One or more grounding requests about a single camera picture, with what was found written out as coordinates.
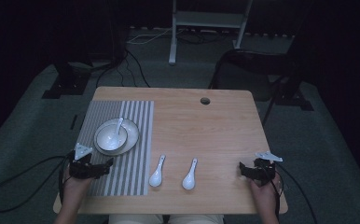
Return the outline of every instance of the white shelf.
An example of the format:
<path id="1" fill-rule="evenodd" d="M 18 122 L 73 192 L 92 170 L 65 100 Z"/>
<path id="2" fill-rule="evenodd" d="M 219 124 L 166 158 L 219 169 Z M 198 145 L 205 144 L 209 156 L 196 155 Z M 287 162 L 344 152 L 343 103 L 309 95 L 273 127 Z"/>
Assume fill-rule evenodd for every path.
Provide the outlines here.
<path id="1" fill-rule="evenodd" d="M 243 14 L 177 11 L 176 25 L 241 28 Z"/>
<path id="2" fill-rule="evenodd" d="M 199 12 L 199 11 L 177 11 L 176 0 L 173 0 L 173 16 L 172 16 L 172 41 L 171 51 L 169 53 L 169 64 L 176 64 L 177 49 L 177 25 L 185 26 L 206 26 L 220 28 L 236 28 L 239 29 L 238 38 L 233 41 L 233 47 L 238 49 L 241 46 L 244 29 L 246 27 L 247 18 L 250 8 L 254 0 L 248 0 L 244 14 L 228 14 L 218 12 Z"/>

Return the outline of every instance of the striped placemat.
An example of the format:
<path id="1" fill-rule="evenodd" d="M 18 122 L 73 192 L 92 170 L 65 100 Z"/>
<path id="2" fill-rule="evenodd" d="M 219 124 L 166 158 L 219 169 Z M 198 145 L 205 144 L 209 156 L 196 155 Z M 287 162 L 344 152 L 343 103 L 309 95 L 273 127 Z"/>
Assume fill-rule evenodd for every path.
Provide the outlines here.
<path id="1" fill-rule="evenodd" d="M 77 142 L 94 148 L 92 164 L 102 164 L 111 157 L 95 149 L 96 130 L 110 119 L 123 117 L 133 121 L 139 129 L 136 145 L 114 157 L 109 175 L 92 182 L 89 196 L 147 195 L 153 125 L 153 101 L 91 101 Z"/>

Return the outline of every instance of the hole in table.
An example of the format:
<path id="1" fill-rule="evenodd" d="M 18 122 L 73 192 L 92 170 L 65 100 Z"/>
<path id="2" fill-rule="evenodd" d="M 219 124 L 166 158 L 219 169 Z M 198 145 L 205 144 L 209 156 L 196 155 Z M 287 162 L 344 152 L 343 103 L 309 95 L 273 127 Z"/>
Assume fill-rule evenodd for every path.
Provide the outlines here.
<path id="1" fill-rule="evenodd" d="M 203 104 L 203 105 L 208 105 L 208 104 L 210 104 L 210 99 L 207 98 L 207 97 L 202 97 L 202 98 L 201 98 L 201 104 Z"/>

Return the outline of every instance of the spoon in bowl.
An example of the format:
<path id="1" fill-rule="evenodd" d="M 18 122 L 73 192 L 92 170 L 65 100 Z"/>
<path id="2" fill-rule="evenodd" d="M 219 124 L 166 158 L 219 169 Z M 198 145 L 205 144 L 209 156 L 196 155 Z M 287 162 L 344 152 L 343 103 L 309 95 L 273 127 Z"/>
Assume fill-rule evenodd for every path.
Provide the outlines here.
<path id="1" fill-rule="evenodd" d="M 183 188 L 185 189 L 193 189 L 195 187 L 195 167 L 197 166 L 198 159 L 194 158 L 192 160 L 191 168 L 189 169 L 189 173 L 186 175 L 186 178 L 183 180 Z"/>
<path id="2" fill-rule="evenodd" d="M 162 164 L 164 160 L 165 160 L 165 155 L 160 155 L 157 170 L 154 172 L 152 176 L 150 176 L 150 179 L 148 180 L 148 183 L 152 187 L 157 187 L 162 182 Z"/>
<path id="3" fill-rule="evenodd" d="M 116 130 L 113 134 L 113 138 L 112 138 L 112 146 L 113 148 L 118 148 L 119 145 L 119 128 L 121 127 L 122 121 L 124 120 L 124 118 L 119 118 L 118 119 L 118 123 L 117 123 L 117 127 Z"/>

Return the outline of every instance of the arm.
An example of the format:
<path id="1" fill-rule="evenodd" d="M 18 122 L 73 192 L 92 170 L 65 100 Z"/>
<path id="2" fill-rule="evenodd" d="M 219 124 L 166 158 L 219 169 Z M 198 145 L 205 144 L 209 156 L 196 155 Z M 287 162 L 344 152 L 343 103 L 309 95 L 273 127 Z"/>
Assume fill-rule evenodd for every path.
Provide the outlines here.
<path id="1" fill-rule="evenodd" d="M 253 198 L 256 204 L 262 223 L 264 224 L 279 224 L 279 220 L 275 215 L 276 208 L 276 192 L 271 183 L 259 187 L 252 179 L 247 178 L 250 185 Z M 276 189 L 279 189 L 279 176 L 276 175 L 272 180 Z"/>
<path id="2" fill-rule="evenodd" d="M 69 177 L 69 170 L 67 169 L 64 178 Z M 90 179 L 76 179 L 70 178 L 64 183 L 63 204 L 58 213 L 54 224 L 72 224 L 76 223 L 77 211 L 84 199 L 90 183 Z"/>

